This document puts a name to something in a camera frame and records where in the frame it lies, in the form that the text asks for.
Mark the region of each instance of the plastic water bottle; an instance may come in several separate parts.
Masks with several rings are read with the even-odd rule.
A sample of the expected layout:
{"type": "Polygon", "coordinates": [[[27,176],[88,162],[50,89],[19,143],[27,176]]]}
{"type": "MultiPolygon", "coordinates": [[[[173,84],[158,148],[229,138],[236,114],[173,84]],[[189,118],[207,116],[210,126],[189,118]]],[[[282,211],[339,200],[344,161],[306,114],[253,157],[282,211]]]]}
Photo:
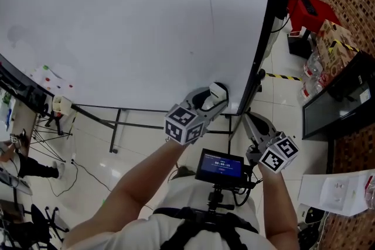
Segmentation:
{"type": "Polygon", "coordinates": [[[325,88],[326,76],[322,72],[320,75],[310,76],[302,85],[298,94],[298,102],[304,106],[311,98],[319,94],[325,88]]]}
{"type": "Polygon", "coordinates": [[[309,59],[304,64],[304,73],[302,75],[302,80],[305,82],[311,76],[319,76],[323,71],[321,56],[316,49],[311,53],[309,59]]]}

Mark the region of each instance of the shoe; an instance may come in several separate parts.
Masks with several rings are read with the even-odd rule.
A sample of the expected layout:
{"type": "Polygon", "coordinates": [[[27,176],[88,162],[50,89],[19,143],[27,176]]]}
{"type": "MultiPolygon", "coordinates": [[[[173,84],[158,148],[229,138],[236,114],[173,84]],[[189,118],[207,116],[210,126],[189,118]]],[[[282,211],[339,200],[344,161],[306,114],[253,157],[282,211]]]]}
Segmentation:
{"type": "Polygon", "coordinates": [[[57,166],[57,170],[59,171],[59,176],[57,179],[61,179],[64,175],[64,171],[65,171],[65,165],[63,163],[59,164],[57,166]]]}

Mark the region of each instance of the monitor screen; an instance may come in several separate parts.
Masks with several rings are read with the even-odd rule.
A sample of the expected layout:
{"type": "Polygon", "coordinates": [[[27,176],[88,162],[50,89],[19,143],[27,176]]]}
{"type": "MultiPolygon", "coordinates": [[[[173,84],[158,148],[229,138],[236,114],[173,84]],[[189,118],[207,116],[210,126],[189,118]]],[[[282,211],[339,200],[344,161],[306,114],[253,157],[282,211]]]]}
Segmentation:
{"type": "Polygon", "coordinates": [[[241,177],[241,162],[233,159],[204,154],[201,169],[226,176],[241,177]]]}

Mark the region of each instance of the screen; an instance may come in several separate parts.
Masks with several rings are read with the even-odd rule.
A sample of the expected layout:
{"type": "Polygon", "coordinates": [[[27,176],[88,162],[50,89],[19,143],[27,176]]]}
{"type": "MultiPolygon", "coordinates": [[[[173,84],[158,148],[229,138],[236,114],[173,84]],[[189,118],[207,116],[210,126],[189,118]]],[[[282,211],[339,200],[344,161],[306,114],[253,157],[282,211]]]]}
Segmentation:
{"type": "Polygon", "coordinates": [[[201,169],[208,172],[241,177],[241,162],[205,153],[201,169]]]}

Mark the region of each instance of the white sticker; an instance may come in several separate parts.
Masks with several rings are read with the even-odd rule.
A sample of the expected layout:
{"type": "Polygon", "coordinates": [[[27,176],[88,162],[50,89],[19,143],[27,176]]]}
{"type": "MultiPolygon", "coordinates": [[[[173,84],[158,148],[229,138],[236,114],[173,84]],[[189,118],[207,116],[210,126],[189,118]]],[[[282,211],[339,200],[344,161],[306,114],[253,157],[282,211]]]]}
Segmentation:
{"type": "Polygon", "coordinates": [[[369,100],[371,98],[370,89],[368,88],[365,92],[361,93],[359,95],[359,98],[361,100],[361,104],[365,103],[367,100],[369,100]]]}

